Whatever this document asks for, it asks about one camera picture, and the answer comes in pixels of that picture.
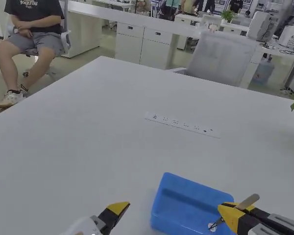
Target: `knee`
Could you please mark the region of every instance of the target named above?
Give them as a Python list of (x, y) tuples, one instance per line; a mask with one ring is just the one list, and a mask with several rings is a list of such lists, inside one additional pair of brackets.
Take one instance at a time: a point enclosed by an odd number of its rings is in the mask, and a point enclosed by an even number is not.
[(1, 42), (0, 43), (0, 56), (8, 56), (8, 57), (13, 57), (14, 54), (12, 53), (11, 50), (9, 50), (9, 47), (7, 46), (6, 42)]
[(51, 62), (55, 58), (55, 53), (53, 49), (48, 48), (48, 47), (42, 47), (39, 48), (39, 59), (46, 61), (46, 62)]

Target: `potted plant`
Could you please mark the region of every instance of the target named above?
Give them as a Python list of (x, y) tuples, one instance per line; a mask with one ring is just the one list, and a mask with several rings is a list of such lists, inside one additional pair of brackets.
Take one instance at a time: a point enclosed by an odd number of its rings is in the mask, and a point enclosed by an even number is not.
[(231, 10), (225, 10), (221, 13), (221, 18), (223, 19), (223, 23), (230, 23), (233, 19), (233, 11)]

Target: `table surface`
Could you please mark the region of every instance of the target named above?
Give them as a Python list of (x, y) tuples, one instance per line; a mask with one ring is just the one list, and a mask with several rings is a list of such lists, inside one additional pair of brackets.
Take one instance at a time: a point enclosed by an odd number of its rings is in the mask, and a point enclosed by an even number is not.
[(119, 1), (116, 1), (116, 0), (93, 0), (93, 1), (106, 3), (106, 4), (114, 5), (114, 6), (120, 6), (120, 7), (123, 7), (123, 8), (130, 8), (132, 6), (131, 3), (124, 3), (124, 2), (119, 2)]
[(162, 32), (173, 33), (189, 37), (198, 37), (199, 30), (194, 26), (166, 21), (154, 17), (113, 10), (106, 7), (94, 6), (76, 1), (69, 1), (68, 11), (105, 20), (147, 27)]
[[(190, 15), (185, 15), (185, 14), (178, 14), (175, 16), (175, 18), (200, 22), (202, 17), (190, 16)], [(234, 23), (221, 23), (221, 26), (227, 27), (227, 28), (232, 28), (232, 29), (239, 29), (239, 30), (245, 31), (245, 32), (249, 31), (249, 27), (234, 24)]]
[[(164, 172), (294, 219), (292, 101), (100, 57), (0, 114), (0, 235), (58, 235), (108, 204), (149, 226)], [(220, 139), (144, 119), (214, 128)]]
[(285, 57), (285, 58), (289, 58), (289, 59), (293, 59), (294, 60), (294, 54), (286, 54), (286, 53), (282, 53), (280, 52), (280, 50), (290, 50), (293, 51), (292, 48), (288, 48), (288, 47), (284, 47), (282, 45), (280, 45), (275, 39), (272, 39), (270, 42), (268, 42), (269, 45), (274, 46), (274, 49), (268, 49), (262, 46), (257, 47), (257, 51), (261, 51), (263, 53), (267, 53), (267, 54), (271, 54), (271, 55), (277, 55), (277, 56), (281, 56), (281, 57)]

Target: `sneaker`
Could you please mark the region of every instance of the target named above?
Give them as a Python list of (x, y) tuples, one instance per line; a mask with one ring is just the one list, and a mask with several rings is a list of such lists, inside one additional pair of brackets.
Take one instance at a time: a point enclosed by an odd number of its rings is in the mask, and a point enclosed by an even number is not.
[(0, 102), (0, 109), (10, 108), (11, 106), (21, 102), (24, 98), (25, 97), (22, 92), (17, 94), (11, 90), (8, 90), (4, 95), (3, 100)]

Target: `hand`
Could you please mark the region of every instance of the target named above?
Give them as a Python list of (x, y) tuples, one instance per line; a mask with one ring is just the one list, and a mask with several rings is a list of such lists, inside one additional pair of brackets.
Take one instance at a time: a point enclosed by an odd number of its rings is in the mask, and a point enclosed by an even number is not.
[(26, 38), (32, 38), (33, 35), (29, 29), (19, 29), (19, 34)]
[(18, 28), (18, 30), (22, 30), (22, 29), (30, 29), (33, 27), (33, 25), (32, 25), (32, 22), (20, 21), (18, 22), (16, 27)]

